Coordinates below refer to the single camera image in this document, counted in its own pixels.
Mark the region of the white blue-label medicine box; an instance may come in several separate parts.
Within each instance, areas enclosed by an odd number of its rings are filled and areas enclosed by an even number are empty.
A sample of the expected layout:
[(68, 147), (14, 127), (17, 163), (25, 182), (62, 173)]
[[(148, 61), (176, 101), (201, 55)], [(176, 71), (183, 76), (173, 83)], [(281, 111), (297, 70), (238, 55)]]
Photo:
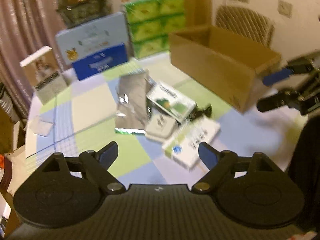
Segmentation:
[(210, 143), (220, 127), (218, 122), (206, 116), (186, 122), (162, 144), (162, 150), (166, 157), (189, 171), (200, 159), (200, 143)]

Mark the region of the silver foil pouch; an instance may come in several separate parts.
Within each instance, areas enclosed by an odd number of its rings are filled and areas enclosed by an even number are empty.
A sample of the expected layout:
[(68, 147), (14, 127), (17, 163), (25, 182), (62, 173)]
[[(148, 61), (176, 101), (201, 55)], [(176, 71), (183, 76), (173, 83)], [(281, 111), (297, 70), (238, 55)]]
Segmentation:
[(115, 118), (116, 133), (145, 133), (145, 126), (149, 120), (146, 98), (149, 88), (149, 73), (144, 70), (120, 77)]

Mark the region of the clear plastic box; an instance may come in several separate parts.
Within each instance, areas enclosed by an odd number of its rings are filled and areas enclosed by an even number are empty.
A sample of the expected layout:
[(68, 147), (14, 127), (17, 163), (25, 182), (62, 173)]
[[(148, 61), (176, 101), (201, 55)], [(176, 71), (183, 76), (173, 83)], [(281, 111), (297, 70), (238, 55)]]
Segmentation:
[(33, 118), (29, 124), (31, 131), (39, 136), (47, 137), (54, 127), (53, 122), (43, 120), (40, 116)]

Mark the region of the white power adapter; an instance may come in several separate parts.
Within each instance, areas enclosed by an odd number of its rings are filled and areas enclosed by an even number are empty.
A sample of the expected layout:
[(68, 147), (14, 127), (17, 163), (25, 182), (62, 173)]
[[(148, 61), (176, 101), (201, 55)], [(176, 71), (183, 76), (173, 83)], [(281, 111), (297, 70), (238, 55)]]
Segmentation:
[(169, 115), (155, 114), (145, 128), (147, 139), (165, 142), (178, 128), (177, 121)]

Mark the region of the green white medicine box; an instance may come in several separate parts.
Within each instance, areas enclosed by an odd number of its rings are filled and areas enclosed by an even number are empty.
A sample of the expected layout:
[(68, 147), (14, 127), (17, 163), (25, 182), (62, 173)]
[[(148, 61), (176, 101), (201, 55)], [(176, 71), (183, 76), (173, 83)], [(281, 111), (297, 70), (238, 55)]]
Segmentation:
[(146, 97), (180, 124), (196, 107), (196, 102), (170, 85), (158, 82)]

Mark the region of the black object under boxes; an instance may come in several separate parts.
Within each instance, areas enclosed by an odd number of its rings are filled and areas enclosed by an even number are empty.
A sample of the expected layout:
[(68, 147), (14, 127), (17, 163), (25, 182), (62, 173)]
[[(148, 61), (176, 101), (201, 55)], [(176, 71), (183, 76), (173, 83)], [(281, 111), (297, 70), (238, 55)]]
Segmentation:
[(204, 108), (199, 108), (196, 106), (191, 113), (187, 116), (185, 122), (193, 122), (196, 119), (199, 119), (201, 117), (208, 117), (211, 118), (212, 116), (212, 106), (211, 104), (206, 105)]

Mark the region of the brown cardboard box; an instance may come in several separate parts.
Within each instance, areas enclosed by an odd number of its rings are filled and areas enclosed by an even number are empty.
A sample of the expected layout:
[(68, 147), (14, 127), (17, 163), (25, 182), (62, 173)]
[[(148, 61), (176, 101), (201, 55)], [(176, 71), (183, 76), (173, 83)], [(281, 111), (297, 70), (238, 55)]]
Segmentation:
[(281, 54), (213, 25), (169, 34), (171, 63), (240, 113), (268, 90), (262, 78), (277, 70)]

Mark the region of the checked tablecloth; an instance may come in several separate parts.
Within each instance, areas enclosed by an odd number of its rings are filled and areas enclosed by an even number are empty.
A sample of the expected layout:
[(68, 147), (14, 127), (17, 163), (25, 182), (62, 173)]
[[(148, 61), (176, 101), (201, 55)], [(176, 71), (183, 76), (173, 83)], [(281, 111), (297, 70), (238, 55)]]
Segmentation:
[(186, 170), (165, 156), (160, 142), (145, 136), (157, 110), (146, 96), (121, 92), (120, 77), (132, 73), (142, 74), (138, 80), (141, 89), (164, 82), (194, 100), (200, 109), (211, 106), (212, 119), (220, 124), (212, 140), (217, 150), (231, 150), (240, 156), (263, 152), (281, 169), (289, 165), (308, 120), (287, 107), (267, 113), (252, 108), (241, 114), (174, 67), (168, 54), (131, 60), (84, 80), (70, 69), (63, 74), (68, 83), (63, 92), (45, 105), (37, 97), (32, 100), (25, 143), (27, 173), (33, 173), (52, 153), (76, 157), (115, 141), (119, 154), (109, 171), (124, 185), (191, 185), (204, 175), (204, 165)]

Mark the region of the quilted beige chair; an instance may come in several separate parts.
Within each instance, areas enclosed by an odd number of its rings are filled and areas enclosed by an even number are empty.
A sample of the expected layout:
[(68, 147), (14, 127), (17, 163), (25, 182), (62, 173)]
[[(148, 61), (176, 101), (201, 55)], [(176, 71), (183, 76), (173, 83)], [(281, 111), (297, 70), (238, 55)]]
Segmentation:
[(245, 7), (221, 5), (216, 12), (217, 27), (270, 47), (274, 24), (268, 17)]

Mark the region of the white beige product box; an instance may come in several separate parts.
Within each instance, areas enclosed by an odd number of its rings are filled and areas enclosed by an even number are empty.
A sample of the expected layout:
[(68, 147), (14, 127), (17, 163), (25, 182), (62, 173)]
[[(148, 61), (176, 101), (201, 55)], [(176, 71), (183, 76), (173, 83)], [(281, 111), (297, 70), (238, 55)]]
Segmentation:
[(45, 105), (67, 88), (53, 49), (44, 46), (20, 62), (34, 93)]

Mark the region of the blue milk carton box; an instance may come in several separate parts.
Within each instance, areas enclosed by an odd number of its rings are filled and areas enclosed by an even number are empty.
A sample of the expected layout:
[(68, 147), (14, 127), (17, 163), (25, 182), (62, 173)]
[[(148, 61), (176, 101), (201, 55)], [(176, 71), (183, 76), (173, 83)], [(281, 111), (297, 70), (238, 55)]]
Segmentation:
[(65, 64), (79, 80), (128, 61), (129, 36), (121, 12), (62, 30), (55, 39)]

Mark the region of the green tissue pack stack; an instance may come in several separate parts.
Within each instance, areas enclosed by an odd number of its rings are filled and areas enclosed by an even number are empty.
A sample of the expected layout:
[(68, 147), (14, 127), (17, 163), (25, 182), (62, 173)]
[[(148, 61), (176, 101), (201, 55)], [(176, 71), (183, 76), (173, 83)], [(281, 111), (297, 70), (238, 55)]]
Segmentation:
[(184, 0), (136, 0), (122, 10), (136, 59), (168, 50), (169, 34), (186, 24)]

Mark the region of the beige curtain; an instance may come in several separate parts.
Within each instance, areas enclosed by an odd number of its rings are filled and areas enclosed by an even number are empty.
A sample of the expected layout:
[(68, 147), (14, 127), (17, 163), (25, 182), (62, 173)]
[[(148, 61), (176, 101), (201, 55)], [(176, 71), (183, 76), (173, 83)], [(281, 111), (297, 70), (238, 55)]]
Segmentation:
[(28, 117), (33, 89), (20, 61), (50, 46), (60, 69), (67, 70), (55, 40), (64, 28), (55, 0), (1, 0), (1, 81), (23, 118)]

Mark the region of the dark gift box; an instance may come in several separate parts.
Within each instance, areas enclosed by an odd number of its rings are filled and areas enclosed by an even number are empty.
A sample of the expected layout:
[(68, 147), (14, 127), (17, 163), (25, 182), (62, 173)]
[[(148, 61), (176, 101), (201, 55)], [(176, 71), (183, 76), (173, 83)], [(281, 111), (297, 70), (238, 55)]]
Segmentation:
[(110, 0), (56, 0), (56, 12), (68, 29), (111, 13)]

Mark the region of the single wall socket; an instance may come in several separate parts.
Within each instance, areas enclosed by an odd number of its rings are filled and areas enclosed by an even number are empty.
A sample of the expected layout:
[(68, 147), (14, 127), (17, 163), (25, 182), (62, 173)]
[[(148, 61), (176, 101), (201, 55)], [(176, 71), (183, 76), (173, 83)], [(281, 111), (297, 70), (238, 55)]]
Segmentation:
[(280, 15), (283, 15), (287, 18), (292, 17), (292, 10), (293, 10), (293, 5), (289, 2), (286, 2), (284, 0), (278, 0), (278, 12)]

